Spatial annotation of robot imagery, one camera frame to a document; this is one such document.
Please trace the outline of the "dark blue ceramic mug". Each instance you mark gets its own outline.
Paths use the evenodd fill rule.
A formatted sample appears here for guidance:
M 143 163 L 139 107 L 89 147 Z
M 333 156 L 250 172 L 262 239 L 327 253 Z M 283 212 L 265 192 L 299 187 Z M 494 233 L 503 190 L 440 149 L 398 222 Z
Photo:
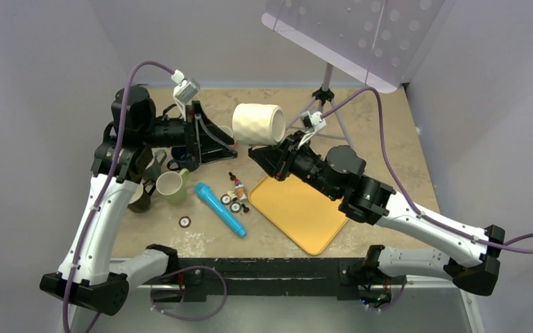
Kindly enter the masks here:
M 193 172 L 201 165 L 197 148 L 188 149 L 185 146 L 174 146 L 170 150 L 171 159 L 167 162 L 169 171 L 187 169 Z

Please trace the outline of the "yellow plastic tray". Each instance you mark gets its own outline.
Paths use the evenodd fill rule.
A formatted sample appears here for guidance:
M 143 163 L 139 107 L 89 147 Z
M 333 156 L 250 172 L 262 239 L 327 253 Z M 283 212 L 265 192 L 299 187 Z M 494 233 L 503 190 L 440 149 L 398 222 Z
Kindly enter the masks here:
M 296 176 L 279 182 L 268 176 L 249 192 L 250 203 L 309 255 L 321 254 L 348 218 L 332 201 Z

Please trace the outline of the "pink ceramic mug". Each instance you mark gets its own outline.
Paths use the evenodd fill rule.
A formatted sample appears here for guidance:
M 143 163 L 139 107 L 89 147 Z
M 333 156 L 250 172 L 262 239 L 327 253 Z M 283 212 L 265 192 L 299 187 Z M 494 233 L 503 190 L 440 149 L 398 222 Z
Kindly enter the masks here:
M 231 144 L 235 141 L 233 138 L 233 131 L 227 127 L 227 126 L 219 126 L 219 129 L 224 133 L 226 136 L 226 141 L 230 142 Z

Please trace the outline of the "black table edge rail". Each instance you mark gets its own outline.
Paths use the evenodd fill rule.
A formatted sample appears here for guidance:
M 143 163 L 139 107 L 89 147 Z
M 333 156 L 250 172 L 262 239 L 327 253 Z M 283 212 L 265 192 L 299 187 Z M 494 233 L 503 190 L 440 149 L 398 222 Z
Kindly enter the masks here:
M 399 287 L 363 257 L 180 258 L 183 277 L 154 277 L 147 285 L 173 285 L 186 302 L 208 296 L 306 296 L 358 300 L 368 290 Z

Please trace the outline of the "green ceramic mug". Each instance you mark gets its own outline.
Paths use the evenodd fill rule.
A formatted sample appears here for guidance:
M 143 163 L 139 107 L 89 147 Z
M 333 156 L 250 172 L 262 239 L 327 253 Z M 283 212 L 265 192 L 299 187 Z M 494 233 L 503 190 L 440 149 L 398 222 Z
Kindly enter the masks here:
M 187 197 L 188 178 L 188 169 L 164 172 L 155 182 L 156 190 L 168 203 L 172 205 L 183 204 Z

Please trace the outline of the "blue toy microphone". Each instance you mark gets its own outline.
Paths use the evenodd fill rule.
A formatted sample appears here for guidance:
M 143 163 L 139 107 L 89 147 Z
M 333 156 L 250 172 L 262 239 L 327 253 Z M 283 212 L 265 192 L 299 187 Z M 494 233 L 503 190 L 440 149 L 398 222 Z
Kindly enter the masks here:
M 205 184 L 204 182 L 199 182 L 195 185 L 194 191 L 197 197 L 203 201 L 230 228 L 234 234 L 240 238 L 244 238 L 247 235 L 244 226 L 214 195 L 209 185 Z

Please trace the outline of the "round token lower right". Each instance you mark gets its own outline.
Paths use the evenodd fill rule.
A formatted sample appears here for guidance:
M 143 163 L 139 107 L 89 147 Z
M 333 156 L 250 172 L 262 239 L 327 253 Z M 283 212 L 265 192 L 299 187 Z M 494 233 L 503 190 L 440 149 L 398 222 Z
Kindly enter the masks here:
M 233 202 L 229 205 L 229 209 L 232 213 L 234 214 L 237 214 L 237 213 L 240 213 L 243 208 L 242 208 L 242 204 L 241 203 L 238 203 L 238 202 Z

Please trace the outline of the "cream mug black handle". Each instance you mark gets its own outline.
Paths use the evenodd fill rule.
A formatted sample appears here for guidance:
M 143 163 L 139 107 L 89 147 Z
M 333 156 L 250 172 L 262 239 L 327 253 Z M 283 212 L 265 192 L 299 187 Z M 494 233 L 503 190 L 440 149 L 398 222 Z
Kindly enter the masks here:
M 234 109 L 231 128 L 241 144 L 273 146 L 285 136 L 285 115 L 279 105 L 241 103 Z

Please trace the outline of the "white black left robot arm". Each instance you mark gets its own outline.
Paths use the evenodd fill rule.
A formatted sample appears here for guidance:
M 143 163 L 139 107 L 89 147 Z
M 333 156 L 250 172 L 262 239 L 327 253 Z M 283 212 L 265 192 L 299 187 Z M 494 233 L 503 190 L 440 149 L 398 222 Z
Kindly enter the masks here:
M 79 229 L 58 270 L 42 276 L 42 291 L 69 305 L 113 316 L 128 294 L 157 278 L 163 284 L 179 274 L 178 253 L 152 244 L 141 255 L 113 265 L 113 245 L 132 197 L 144 180 L 155 148 L 183 147 L 186 165 L 196 168 L 237 157 L 234 139 L 213 123 L 199 101 L 183 116 L 156 113 L 148 90 L 119 90 L 111 105 L 113 120 L 94 154 L 90 192 Z

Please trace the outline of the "round brown white token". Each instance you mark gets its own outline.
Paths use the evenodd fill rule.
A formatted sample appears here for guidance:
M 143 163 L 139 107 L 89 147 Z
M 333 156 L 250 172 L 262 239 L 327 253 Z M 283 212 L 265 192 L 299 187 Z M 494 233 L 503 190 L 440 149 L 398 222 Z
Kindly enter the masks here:
M 181 228 L 188 228 L 192 223 L 192 220 L 188 216 L 182 216 L 178 220 L 178 224 Z

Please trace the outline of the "grey ceramic mug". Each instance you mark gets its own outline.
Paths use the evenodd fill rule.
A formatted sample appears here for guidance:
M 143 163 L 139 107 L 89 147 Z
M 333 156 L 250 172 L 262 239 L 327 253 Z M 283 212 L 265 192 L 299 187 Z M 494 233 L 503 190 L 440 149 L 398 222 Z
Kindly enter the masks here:
M 144 182 L 156 182 L 162 174 L 162 165 L 167 159 L 167 152 L 159 149 L 153 154 L 153 159 L 149 162 L 143 173 Z

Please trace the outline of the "black ceramic mug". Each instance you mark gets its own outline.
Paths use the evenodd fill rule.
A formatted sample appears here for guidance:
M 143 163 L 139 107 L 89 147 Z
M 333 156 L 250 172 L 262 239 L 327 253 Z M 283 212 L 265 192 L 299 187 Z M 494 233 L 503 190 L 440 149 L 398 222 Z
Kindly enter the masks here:
M 128 210 L 141 214 L 147 212 L 151 207 L 151 196 L 156 190 L 156 183 L 146 180 L 139 184 L 128 204 Z

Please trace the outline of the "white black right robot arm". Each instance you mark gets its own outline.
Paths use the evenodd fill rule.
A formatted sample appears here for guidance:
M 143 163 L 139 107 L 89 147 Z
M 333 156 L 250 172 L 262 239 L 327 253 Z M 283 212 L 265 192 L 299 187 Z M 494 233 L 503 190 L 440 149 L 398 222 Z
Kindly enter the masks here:
M 505 231 L 490 225 L 476 228 L 413 204 L 393 187 L 364 173 L 366 162 L 347 145 L 334 146 L 325 157 L 309 144 L 301 144 L 303 132 L 288 135 L 275 146 L 253 147 L 248 156 L 273 179 L 294 176 L 332 201 L 350 220 L 392 229 L 429 247 L 400 250 L 370 246 L 354 277 L 363 281 L 420 275 L 451 281 L 479 296 L 490 296 L 499 278 L 500 245 Z

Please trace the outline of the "round token upper left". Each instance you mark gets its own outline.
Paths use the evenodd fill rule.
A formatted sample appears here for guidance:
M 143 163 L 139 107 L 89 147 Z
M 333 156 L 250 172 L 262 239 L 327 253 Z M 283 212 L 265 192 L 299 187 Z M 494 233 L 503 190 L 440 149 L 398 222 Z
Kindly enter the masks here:
M 231 197 L 228 195 L 228 194 L 224 194 L 221 198 L 220 198 L 220 201 L 223 205 L 229 205 L 231 202 L 232 202 L 232 199 Z

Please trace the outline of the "lilac tripod stand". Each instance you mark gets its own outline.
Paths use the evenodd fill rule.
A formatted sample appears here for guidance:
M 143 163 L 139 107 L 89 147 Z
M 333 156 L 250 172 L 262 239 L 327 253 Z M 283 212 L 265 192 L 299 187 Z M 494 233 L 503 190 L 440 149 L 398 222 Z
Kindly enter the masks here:
M 287 122 L 287 130 L 302 129 L 306 132 L 309 132 L 311 131 L 311 128 L 305 127 L 303 121 L 304 116 L 311 117 L 313 114 L 323 115 L 324 113 L 331 111 L 331 109 L 337 106 L 337 103 L 335 101 L 335 93 L 330 88 L 334 68 L 335 67 L 331 63 L 326 63 L 323 81 L 321 83 L 320 88 L 314 90 L 311 93 L 311 99 L 295 116 L 292 117 L 290 121 Z M 336 112 L 334 113 L 334 116 L 332 118 L 336 119 L 341 134 L 328 134 L 324 131 L 323 125 L 317 125 L 316 127 L 319 129 L 319 131 L 316 132 L 315 136 L 326 139 L 333 139 L 338 142 L 343 142 L 349 145 L 351 148 L 354 148 L 355 146 L 353 140 L 348 133 L 348 129 L 346 127 L 343 117 L 338 112 Z

